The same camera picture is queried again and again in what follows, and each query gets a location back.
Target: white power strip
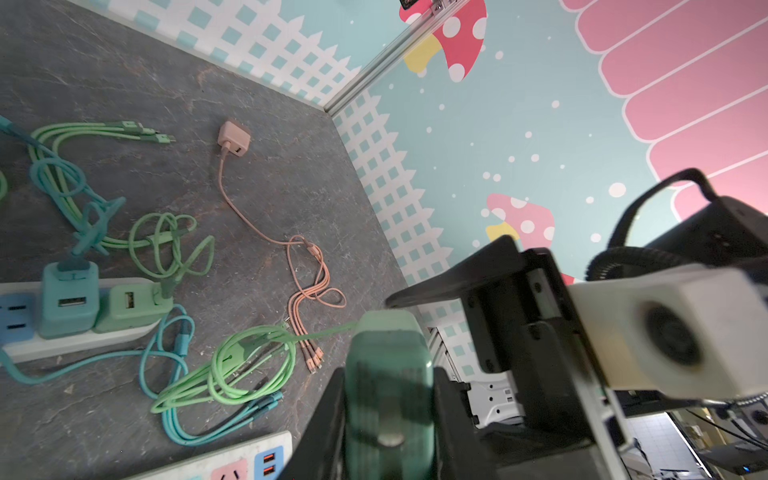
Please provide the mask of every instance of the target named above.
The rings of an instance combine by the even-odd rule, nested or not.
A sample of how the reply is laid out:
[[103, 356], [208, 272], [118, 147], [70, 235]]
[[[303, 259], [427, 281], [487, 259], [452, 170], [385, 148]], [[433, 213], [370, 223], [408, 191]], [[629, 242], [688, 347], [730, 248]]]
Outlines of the white power strip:
[[280, 432], [125, 480], [273, 480], [292, 454], [290, 432]]
[[[146, 278], [102, 278], [99, 279], [99, 288], [112, 288], [115, 285], [126, 283], [152, 283]], [[9, 293], [34, 293], [40, 299], [40, 282], [0, 283], [0, 295]], [[115, 345], [116, 343], [130, 342], [149, 333], [160, 322], [135, 329], [120, 330], [119, 332], [96, 333], [87, 331], [78, 335], [63, 336], [58, 339], [46, 340], [37, 333], [29, 340], [9, 343], [3, 346], [5, 353], [11, 357], [13, 363], [28, 362], [30, 360], [44, 359], [49, 356], [64, 355], [65, 353], [79, 352], [81, 350], [96, 349], [102, 346]]]

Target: dark stone surface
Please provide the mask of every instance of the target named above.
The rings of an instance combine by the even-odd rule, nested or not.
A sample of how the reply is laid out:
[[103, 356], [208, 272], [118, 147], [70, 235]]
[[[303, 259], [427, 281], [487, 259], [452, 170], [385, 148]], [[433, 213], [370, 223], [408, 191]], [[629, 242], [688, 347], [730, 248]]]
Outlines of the dark stone surface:
[[[206, 277], [188, 276], [177, 302], [197, 321], [188, 362], [195, 368], [229, 335], [286, 317], [294, 291], [283, 248], [257, 238], [222, 201], [215, 184], [216, 136], [227, 117], [253, 132], [250, 151], [231, 159], [225, 186], [233, 201], [274, 237], [304, 233], [324, 249], [332, 285], [349, 299], [344, 310], [305, 302], [310, 331], [357, 320], [405, 286], [352, 164], [327, 114], [63, 0], [6, 0], [0, 17], [0, 112], [29, 130], [66, 121], [134, 119], [175, 135], [171, 146], [79, 138], [62, 156], [82, 167], [93, 188], [127, 204], [111, 225], [125, 238], [153, 211], [191, 214], [216, 236]], [[10, 192], [0, 204], [0, 282], [39, 280], [43, 266], [74, 245], [72, 229], [28, 179], [25, 148], [0, 136], [0, 169]], [[141, 257], [149, 264], [149, 253]], [[300, 279], [316, 262], [297, 250]], [[102, 277], [140, 276], [124, 251], [91, 255]], [[140, 348], [144, 337], [112, 349]], [[13, 382], [0, 370], [0, 475], [3, 478], [123, 478], [288, 429], [294, 443], [326, 380], [343, 364], [349, 334], [321, 339], [324, 368], [309, 375], [299, 360], [282, 405], [213, 444], [190, 449], [171, 442], [137, 381], [138, 361], [87, 366], [39, 386]], [[22, 364], [40, 374], [97, 351]], [[152, 360], [151, 386], [161, 389], [171, 364]], [[182, 409], [190, 432], [202, 432], [235, 409], [203, 404]]]

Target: red mushroom with white dots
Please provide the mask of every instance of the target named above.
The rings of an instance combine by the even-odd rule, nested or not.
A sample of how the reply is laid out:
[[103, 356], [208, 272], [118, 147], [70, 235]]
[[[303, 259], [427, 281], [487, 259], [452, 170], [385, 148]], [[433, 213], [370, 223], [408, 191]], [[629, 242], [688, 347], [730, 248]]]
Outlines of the red mushroom with white dots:
[[[400, 18], [409, 24], [429, 10], [432, 0], [420, 0], [408, 10], [400, 7]], [[426, 65], [440, 50], [445, 52], [451, 80], [463, 80], [475, 66], [485, 38], [488, 13], [485, 0], [470, 0], [443, 25], [406, 55], [405, 61], [412, 71], [423, 76]]]

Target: teal power adapter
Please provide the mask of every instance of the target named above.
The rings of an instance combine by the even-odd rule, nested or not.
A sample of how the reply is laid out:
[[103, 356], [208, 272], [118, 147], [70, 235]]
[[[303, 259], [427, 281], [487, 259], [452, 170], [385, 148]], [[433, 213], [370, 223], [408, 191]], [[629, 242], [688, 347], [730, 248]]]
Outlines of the teal power adapter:
[[94, 331], [117, 332], [151, 325], [174, 308], [171, 296], [163, 298], [159, 283], [117, 285], [101, 299]]
[[44, 339], [86, 332], [98, 315], [96, 263], [83, 260], [77, 269], [64, 271], [60, 265], [49, 263], [43, 269], [42, 312], [35, 330]]

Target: pink scalloped pattern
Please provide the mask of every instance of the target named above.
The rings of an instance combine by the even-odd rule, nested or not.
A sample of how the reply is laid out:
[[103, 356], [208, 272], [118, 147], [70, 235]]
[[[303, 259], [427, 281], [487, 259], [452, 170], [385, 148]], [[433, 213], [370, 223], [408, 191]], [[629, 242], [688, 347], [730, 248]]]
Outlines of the pink scalloped pattern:
[[[631, 133], [659, 178], [701, 169], [717, 191], [768, 212], [768, 2], [561, 0], [601, 55], [608, 91], [626, 98]], [[684, 219], [704, 205], [679, 184]]]

